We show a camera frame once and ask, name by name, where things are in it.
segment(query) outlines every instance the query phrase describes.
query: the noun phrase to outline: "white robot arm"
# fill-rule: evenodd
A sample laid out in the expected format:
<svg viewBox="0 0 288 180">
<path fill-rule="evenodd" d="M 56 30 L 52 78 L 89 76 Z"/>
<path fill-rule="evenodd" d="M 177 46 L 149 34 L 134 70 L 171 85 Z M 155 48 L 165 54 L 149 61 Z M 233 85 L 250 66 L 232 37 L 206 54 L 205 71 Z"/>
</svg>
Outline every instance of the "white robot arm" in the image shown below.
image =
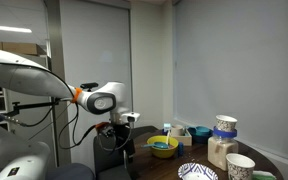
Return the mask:
<svg viewBox="0 0 288 180">
<path fill-rule="evenodd" d="M 96 91 L 86 92 L 67 85 L 37 63 L 1 50 L 0 87 L 29 95 L 71 100 L 93 114 L 109 112 L 110 121 L 114 125 L 132 124 L 139 118 L 138 113 L 129 112 L 125 105 L 123 83 L 109 82 Z M 49 153 L 47 146 L 32 144 L 6 133 L 0 129 L 0 167 L 12 161 L 0 173 L 0 180 L 43 179 Z M 12 174 L 13 171 L 16 171 L 16 177 Z"/>
</svg>

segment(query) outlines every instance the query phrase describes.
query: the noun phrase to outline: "orange ring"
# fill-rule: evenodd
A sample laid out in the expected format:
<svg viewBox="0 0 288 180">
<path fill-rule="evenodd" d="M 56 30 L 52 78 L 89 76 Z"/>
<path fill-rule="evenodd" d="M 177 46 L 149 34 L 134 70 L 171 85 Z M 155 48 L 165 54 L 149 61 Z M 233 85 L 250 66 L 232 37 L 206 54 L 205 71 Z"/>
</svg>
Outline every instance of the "orange ring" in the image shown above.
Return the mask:
<svg viewBox="0 0 288 180">
<path fill-rule="evenodd" d="M 81 94 L 81 92 L 83 91 L 81 88 L 75 88 L 76 92 L 75 95 L 72 99 L 72 103 L 76 103 L 78 96 Z"/>
</svg>

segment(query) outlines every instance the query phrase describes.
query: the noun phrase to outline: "bowl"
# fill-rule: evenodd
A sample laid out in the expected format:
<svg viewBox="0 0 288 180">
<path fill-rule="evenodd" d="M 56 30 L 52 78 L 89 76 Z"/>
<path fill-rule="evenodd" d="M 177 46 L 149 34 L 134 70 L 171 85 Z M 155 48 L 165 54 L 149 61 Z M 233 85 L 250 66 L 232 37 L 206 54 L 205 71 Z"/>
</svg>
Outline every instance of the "bowl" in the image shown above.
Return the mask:
<svg viewBox="0 0 288 180">
<path fill-rule="evenodd" d="M 154 142 L 166 142 L 166 136 L 152 136 L 147 140 L 147 144 L 153 144 Z M 170 158 L 174 155 L 178 147 L 178 141 L 173 138 L 169 137 L 169 145 L 170 148 L 168 149 L 160 149 L 154 146 L 150 147 L 151 152 L 154 156 L 159 158 Z"/>
<path fill-rule="evenodd" d="M 207 144 L 208 138 L 213 135 L 213 131 L 203 126 L 198 126 L 196 128 L 188 128 L 188 132 L 191 134 L 192 139 L 195 143 Z"/>
</svg>

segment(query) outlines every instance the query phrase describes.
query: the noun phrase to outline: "ceiling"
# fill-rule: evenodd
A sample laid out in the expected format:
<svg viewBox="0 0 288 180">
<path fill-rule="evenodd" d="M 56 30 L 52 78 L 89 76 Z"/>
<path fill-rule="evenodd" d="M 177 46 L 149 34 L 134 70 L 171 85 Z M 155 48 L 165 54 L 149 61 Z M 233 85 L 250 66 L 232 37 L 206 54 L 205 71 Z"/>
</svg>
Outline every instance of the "ceiling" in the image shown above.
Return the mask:
<svg viewBox="0 0 288 180">
<path fill-rule="evenodd" d="M 0 25 L 22 27 L 32 33 L 0 31 L 0 41 L 46 45 L 48 32 L 43 0 L 0 0 Z"/>
</svg>

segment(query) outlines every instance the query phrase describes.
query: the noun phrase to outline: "yellow bowl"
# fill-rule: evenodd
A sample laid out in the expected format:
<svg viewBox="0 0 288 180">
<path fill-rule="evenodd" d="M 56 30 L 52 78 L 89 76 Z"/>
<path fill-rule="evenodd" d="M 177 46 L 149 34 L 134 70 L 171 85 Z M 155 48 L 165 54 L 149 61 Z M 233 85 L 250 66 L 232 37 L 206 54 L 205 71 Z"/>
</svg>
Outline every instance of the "yellow bowl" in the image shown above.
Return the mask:
<svg viewBox="0 0 288 180">
<path fill-rule="evenodd" d="M 152 136 L 147 140 L 147 144 L 153 144 L 154 142 L 166 142 L 166 136 Z M 178 141 L 173 137 L 169 137 L 169 145 L 170 147 L 168 149 L 160 149 L 151 146 L 151 152 L 156 157 L 169 158 L 174 155 L 178 146 Z"/>
</svg>

